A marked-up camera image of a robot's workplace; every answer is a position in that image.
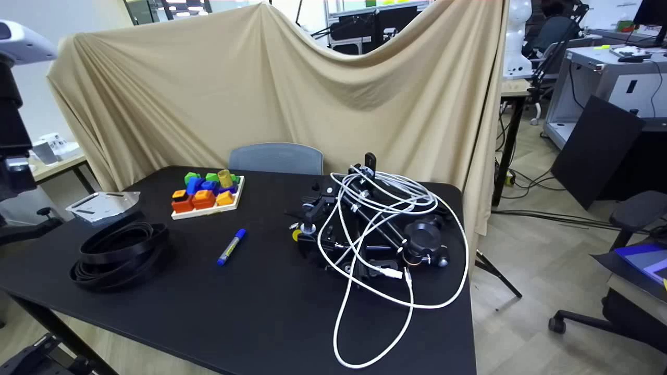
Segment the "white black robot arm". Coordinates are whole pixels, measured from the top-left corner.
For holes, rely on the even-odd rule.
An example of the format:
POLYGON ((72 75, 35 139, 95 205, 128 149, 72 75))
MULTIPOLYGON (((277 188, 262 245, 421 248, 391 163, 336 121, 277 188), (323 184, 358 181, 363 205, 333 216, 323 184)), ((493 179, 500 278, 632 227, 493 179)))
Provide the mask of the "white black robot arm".
POLYGON ((18 22, 0 19, 0 201, 35 188, 28 170, 32 145, 21 116, 22 98, 12 70, 54 59, 55 46, 44 35, 18 22))

